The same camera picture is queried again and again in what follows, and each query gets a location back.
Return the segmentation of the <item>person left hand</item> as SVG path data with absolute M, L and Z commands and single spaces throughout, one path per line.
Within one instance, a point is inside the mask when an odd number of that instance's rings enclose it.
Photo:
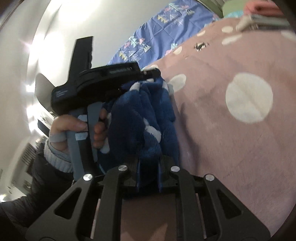
M 107 118 L 107 111 L 106 109 L 103 108 L 99 114 L 99 122 L 94 126 L 93 147 L 97 149 L 100 149 L 103 147 L 104 141 L 107 137 L 107 129 L 105 126 L 106 118 Z M 87 130 L 88 130 L 88 125 L 85 122 L 71 115 L 66 114 L 66 115 L 57 117 L 53 121 L 49 134 L 50 134 L 50 137 L 56 137 L 67 131 L 85 132 Z M 66 140 L 62 142 L 49 141 L 48 145 L 54 152 L 62 152 L 65 154 L 69 153 Z

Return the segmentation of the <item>dark sleeve left forearm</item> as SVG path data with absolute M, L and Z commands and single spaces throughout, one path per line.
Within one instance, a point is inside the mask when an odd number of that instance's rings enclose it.
M 73 168 L 69 155 L 46 140 L 37 150 L 32 177 L 27 196 L 1 203 L 1 227 L 14 240 L 24 239 L 34 221 L 71 186 Z

